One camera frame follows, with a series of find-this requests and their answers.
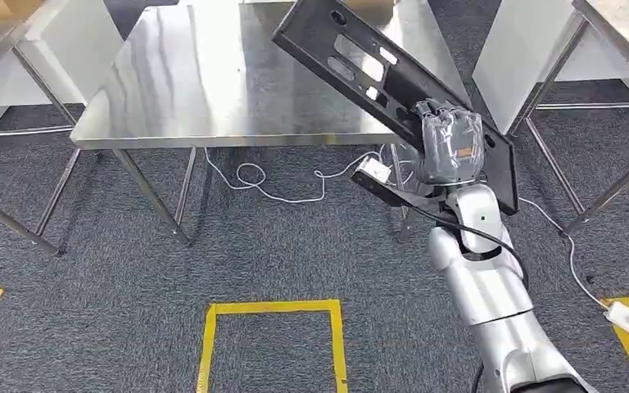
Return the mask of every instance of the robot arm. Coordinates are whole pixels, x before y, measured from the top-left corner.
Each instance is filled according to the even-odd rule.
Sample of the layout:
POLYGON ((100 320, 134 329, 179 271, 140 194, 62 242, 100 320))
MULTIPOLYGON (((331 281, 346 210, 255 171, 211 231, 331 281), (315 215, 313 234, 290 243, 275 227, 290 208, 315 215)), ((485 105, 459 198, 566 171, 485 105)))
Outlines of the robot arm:
MULTIPOLYGON (((483 166, 480 116, 433 100, 414 108, 422 117, 425 141, 414 166, 416 179, 445 190, 438 199, 444 199, 441 209, 446 216, 512 247, 495 194, 477 181, 483 166)), ((361 167, 365 171, 369 163, 361 167)), ((360 183, 361 174, 354 179, 360 183)), ((504 247, 443 226, 431 230, 428 245, 432 264, 447 278, 462 319, 477 341, 490 392, 596 392, 541 328, 523 280, 525 272, 504 247)))
POLYGON ((468 103, 435 75, 338 0, 296 0, 273 41, 418 152, 415 175, 434 188, 430 197, 391 187, 387 167, 370 157, 352 178, 391 206, 416 209, 440 202, 443 217, 424 212, 445 223, 430 233, 432 263, 447 277, 462 318, 473 331, 488 390, 596 392, 541 329, 525 287, 527 272, 512 255, 498 202, 503 211, 517 210, 510 143, 484 126, 478 114, 467 110, 468 103), (381 80, 370 78, 337 50, 339 35, 383 64, 381 80), (394 61, 383 56, 381 48, 394 61), (332 58, 350 73, 332 67, 332 58), (371 88, 378 92, 376 97, 366 94, 371 88), (484 140, 493 150, 484 150, 484 140), (490 187, 479 181, 482 172, 490 187), (456 231, 459 225, 464 229, 456 231))

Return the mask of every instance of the silver robot arm segment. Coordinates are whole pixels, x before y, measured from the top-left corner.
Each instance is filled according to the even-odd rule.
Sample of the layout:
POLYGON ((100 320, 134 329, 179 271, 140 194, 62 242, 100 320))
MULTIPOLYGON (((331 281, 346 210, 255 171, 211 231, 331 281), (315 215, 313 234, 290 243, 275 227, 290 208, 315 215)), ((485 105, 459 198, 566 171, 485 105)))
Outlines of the silver robot arm segment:
MULTIPOLYGON (((423 120, 423 183, 445 186, 447 209, 460 224, 512 246, 493 191, 476 181, 483 166, 481 117, 433 100, 415 107, 423 120)), ((430 232, 432 263, 450 285, 464 323, 478 342, 487 389, 510 392, 597 392, 560 354, 536 320, 517 260, 494 242, 444 227, 430 232), (469 251, 473 254, 467 259, 469 251)))
MULTIPOLYGON (((500 240, 512 245, 489 187, 462 187, 448 196, 448 201, 453 199, 457 205, 450 205, 460 223, 489 234, 499 233, 500 240)), ((474 236, 463 231, 464 246, 474 253, 485 253, 485 239, 478 241, 474 236)), ((573 385, 572 392, 597 392, 541 328, 522 282, 522 270, 510 253, 500 250, 491 258, 467 260, 457 238, 440 227, 431 230, 428 245, 433 265, 445 274, 462 319, 477 340, 488 391, 510 393, 521 386, 527 392, 534 384, 570 380, 579 385, 573 385)))

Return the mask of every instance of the white cable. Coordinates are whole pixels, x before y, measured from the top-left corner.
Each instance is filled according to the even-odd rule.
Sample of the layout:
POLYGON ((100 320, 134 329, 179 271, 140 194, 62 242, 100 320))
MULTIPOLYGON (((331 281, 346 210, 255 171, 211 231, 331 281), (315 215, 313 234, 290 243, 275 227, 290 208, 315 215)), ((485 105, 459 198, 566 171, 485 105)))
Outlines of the white cable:
POLYGON ((595 302, 597 302, 598 305, 602 306, 604 309, 609 309, 609 307, 607 305, 605 305, 604 303, 602 303, 599 299, 597 299, 594 295, 591 294, 591 292, 589 292, 587 290, 587 288, 585 287, 584 284, 582 284, 582 281, 580 281, 580 278, 577 276, 577 274, 575 273, 575 241, 572 239, 572 237, 570 235, 568 235, 567 233, 563 232, 563 227, 561 227, 560 225, 558 225, 558 223, 556 223, 542 208, 541 206, 537 205, 535 202, 529 201, 528 199, 524 199, 524 198, 519 198, 520 201, 522 202, 526 202, 529 205, 532 205, 534 207, 536 207, 541 214, 546 217, 546 219, 548 219, 563 235, 565 235, 568 240, 570 241, 570 273, 572 273, 572 277, 575 278, 575 282, 577 282, 577 285, 580 286, 580 288, 595 302))
POLYGON ((281 202, 285 202, 285 203, 292 203, 292 204, 322 201, 324 199, 324 197, 326 196, 326 191, 325 191, 325 188, 324 188, 324 184, 326 183, 326 179, 328 179, 328 178, 336 178, 338 176, 343 175, 344 173, 346 173, 351 168, 351 166, 355 165, 355 163, 357 163, 358 161, 364 159, 366 156, 369 156, 369 155, 377 156, 377 158, 380 161, 382 161, 382 156, 380 156, 380 154, 378 152, 376 152, 376 151, 368 151, 367 153, 364 153, 362 156, 360 156, 360 157, 356 158, 355 160, 353 160, 344 170, 342 170, 341 172, 339 172, 337 174, 322 174, 321 171, 316 170, 314 172, 314 176, 322 179, 322 195, 320 197, 312 198, 312 199, 302 199, 302 200, 291 201, 291 200, 288 200, 288 199, 285 199, 285 198, 281 198, 279 196, 273 196, 273 195, 269 194, 268 192, 264 191, 263 188, 261 188, 261 184, 264 183, 264 181, 266 181, 266 172, 264 172, 264 170, 260 166, 258 166, 257 164, 253 164, 251 162, 244 162, 244 163, 240 164, 238 166, 238 168, 235 170, 235 174, 237 175, 238 180, 242 184, 245 184, 245 185, 244 186, 233 186, 232 184, 230 184, 228 179, 225 178, 225 175, 223 175, 223 172, 220 169, 218 169, 217 166, 215 166, 213 161, 210 160, 210 157, 209 157, 209 154, 208 154, 208 148, 204 147, 204 153, 206 154, 206 161, 208 161, 208 164, 211 167, 213 167, 213 169, 215 169, 216 172, 218 172, 220 177, 223 178, 223 181, 225 182, 225 184, 227 184, 228 187, 232 188, 233 190, 249 190, 251 188, 256 188, 262 194, 264 194, 265 197, 267 197, 269 199, 273 199, 274 201, 281 201, 281 202), (259 180, 256 183, 252 183, 252 182, 248 182, 245 179, 243 179, 240 176, 240 169, 242 169, 242 168, 244 168, 246 166, 250 166, 250 167, 256 168, 256 170, 261 172, 261 180, 259 180))

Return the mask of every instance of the cardboard box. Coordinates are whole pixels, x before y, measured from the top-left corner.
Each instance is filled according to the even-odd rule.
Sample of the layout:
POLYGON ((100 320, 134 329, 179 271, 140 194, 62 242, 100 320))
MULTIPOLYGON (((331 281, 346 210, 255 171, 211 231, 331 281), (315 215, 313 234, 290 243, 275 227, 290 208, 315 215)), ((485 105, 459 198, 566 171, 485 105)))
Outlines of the cardboard box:
POLYGON ((26 20, 46 0, 0 0, 0 20, 26 20))

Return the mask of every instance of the stainless steel table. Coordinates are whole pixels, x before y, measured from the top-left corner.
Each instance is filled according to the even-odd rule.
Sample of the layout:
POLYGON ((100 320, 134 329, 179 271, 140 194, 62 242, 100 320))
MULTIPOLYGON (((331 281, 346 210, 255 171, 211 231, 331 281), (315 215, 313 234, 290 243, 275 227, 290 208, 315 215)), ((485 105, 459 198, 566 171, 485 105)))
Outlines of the stainless steel table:
POLYGON ((591 206, 585 208, 530 118, 535 109, 539 111, 564 111, 629 108, 629 102, 541 104, 546 91, 553 84, 568 58, 580 43, 588 26, 594 27, 602 37, 608 40, 629 61, 629 0, 573 0, 572 4, 577 10, 577 17, 572 21, 574 24, 574 28, 571 30, 572 35, 550 69, 549 74, 545 77, 544 83, 538 88, 532 100, 526 105, 525 111, 515 120, 510 128, 514 132, 523 121, 526 123, 527 128, 536 139, 539 148, 544 153, 551 169, 577 211, 578 216, 564 229, 566 233, 574 232, 584 223, 591 220, 597 212, 603 209, 618 193, 629 185, 628 171, 604 194, 598 197, 591 206))
MULTIPOLYGON (((271 42, 290 6, 214 0, 147 8, 71 134, 83 149, 113 150, 182 243, 197 147, 400 141, 271 42), (192 148, 175 215, 127 152, 158 147, 192 148)), ((391 19, 382 14, 365 15, 469 102, 427 1, 396 2, 391 19)))
MULTIPOLYGON (((12 52, 23 65, 28 74, 33 78, 34 82, 42 89, 42 91, 49 98, 52 104, 54 104, 54 106, 61 112, 61 114, 68 122, 69 126, 21 129, 9 131, 6 133, 0 133, 0 137, 70 132, 73 129, 73 125, 75 124, 75 118, 66 109, 61 100, 58 99, 57 96, 52 92, 52 89, 49 88, 42 76, 28 61, 23 52, 21 52, 18 48, 18 42, 23 38, 27 28, 28 25, 26 20, 0 21, 0 60, 3 59, 6 54, 12 52)), ((71 175, 71 172, 73 171, 76 161, 78 160, 80 152, 80 149, 74 150, 73 155, 66 164, 66 168, 64 169, 63 174, 59 178, 54 193, 49 198, 49 202, 45 207, 42 218, 39 220, 38 226, 34 231, 30 231, 29 229, 27 229, 26 226, 19 223, 17 220, 15 220, 4 211, 0 210, 0 223, 5 224, 9 228, 13 229, 15 232, 19 233, 21 236, 26 237, 33 244, 42 248, 43 251, 46 252, 48 255, 59 255, 60 251, 57 249, 57 247, 46 241, 42 237, 42 235, 44 234, 47 224, 49 223, 49 219, 52 217, 54 209, 56 209, 57 207, 57 203, 59 201, 59 198, 61 197, 61 193, 63 192, 64 187, 69 180, 69 177, 71 175)))

